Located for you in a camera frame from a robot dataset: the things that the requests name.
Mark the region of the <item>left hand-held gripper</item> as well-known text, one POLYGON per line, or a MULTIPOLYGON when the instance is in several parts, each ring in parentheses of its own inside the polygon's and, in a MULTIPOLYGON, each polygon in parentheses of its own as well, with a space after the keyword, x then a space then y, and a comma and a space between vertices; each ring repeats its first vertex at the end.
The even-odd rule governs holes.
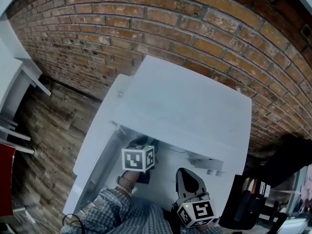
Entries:
POLYGON ((140 136, 121 149, 122 169, 140 172, 138 183, 149 184, 150 169, 156 163, 156 139, 140 136))

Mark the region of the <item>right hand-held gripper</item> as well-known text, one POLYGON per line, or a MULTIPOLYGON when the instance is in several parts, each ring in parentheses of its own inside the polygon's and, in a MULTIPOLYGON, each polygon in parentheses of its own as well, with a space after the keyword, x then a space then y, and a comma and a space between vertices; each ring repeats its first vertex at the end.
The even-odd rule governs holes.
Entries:
POLYGON ((207 225, 215 219, 214 202, 206 192, 203 179, 197 174, 179 168, 176 172, 176 192, 179 199, 173 207, 185 228, 207 225))

